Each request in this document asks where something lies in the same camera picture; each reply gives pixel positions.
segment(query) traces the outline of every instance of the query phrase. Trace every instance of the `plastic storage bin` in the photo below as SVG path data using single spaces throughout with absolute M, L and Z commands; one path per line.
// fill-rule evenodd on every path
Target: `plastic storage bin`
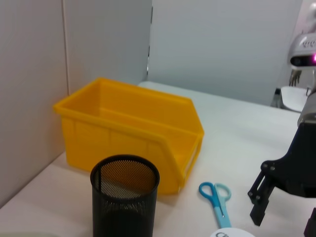
M 144 157 L 158 168 L 159 194 L 184 186 L 204 135 L 190 99 L 109 79 L 97 79 L 54 109 L 62 116 L 69 165 L 91 171 L 113 155 Z

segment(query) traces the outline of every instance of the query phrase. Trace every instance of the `blue scissors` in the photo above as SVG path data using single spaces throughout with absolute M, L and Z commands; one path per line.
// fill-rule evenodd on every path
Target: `blue scissors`
M 209 186 L 211 188 L 212 195 L 206 194 L 202 190 L 202 188 L 204 186 Z M 225 190 L 228 195 L 225 197 L 221 196 L 218 192 L 219 189 Z M 214 212 L 215 212 L 215 215 L 216 215 L 216 218 L 217 218 L 217 221 L 218 221 L 220 228 L 232 227 L 231 222 L 230 222 L 229 217 L 228 217 L 227 210 L 226 210 L 226 202 L 232 196 L 231 190 L 223 184 L 214 184 L 213 185 L 212 183 L 204 182 L 204 183 L 200 184 L 198 191 L 203 197 L 210 200 L 210 202 L 212 203 L 212 206 L 214 208 Z

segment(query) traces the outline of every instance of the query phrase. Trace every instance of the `metal mesh cup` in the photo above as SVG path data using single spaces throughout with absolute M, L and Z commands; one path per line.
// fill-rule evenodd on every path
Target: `metal mesh cup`
M 91 172 L 94 237 L 152 237 L 159 172 L 132 155 L 104 159 Z

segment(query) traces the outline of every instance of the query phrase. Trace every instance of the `white tabletop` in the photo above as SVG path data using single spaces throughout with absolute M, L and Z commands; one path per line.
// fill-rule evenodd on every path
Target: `white tabletop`
M 296 132 L 298 113 L 184 90 L 153 82 L 143 87 L 192 98 L 205 137 L 199 158 L 179 195 L 158 197 L 154 237 L 209 237 L 217 229 L 200 183 L 232 190 L 227 210 L 232 226 L 256 237 L 302 237 L 316 201 L 275 189 L 261 227 L 249 216 L 247 192 L 268 159 L 281 158 Z M 60 237 L 92 236 L 89 173 L 71 168 L 62 154 L 0 209 L 0 232 L 44 232 Z

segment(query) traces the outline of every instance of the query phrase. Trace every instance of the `robotic arm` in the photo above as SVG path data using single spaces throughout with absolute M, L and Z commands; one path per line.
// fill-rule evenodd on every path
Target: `robotic arm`
M 302 34 L 294 40 L 288 63 L 293 70 L 316 70 L 316 33 Z M 296 196 L 316 198 L 316 83 L 300 115 L 288 152 L 281 159 L 263 162 L 258 178 L 248 192 L 254 204 L 250 216 L 257 226 L 261 225 L 274 188 Z M 304 234 L 316 237 L 316 209 Z

